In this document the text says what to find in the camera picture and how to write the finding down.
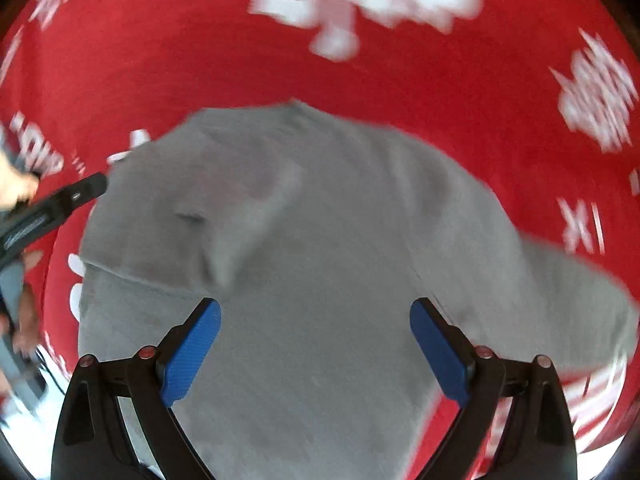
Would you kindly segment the person's left hand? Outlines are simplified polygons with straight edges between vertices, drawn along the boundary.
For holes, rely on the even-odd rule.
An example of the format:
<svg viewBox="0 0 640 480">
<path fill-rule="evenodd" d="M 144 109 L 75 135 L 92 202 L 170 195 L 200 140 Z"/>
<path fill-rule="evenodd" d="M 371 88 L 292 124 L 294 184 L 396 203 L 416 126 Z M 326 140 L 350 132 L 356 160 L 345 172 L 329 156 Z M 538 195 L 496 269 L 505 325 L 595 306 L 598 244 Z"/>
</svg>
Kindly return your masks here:
<svg viewBox="0 0 640 480">
<path fill-rule="evenodd" d="M 38 266 L 43 256 L 42 250 L 24 252 L 23 263 L 25 272 Z M 40 318 L 36 307 L 36 296 L 29 283 L 23 284 L 18 302 L 17 328 L 12 335 L 13 350 L 24 358 L 31 357 L 40 343 Z M 1 336 L 10 331 L 9 319 L 1 313 Z M 1 370 L 1 400 L 12 392 L 12 386 Z"/>
</svg>

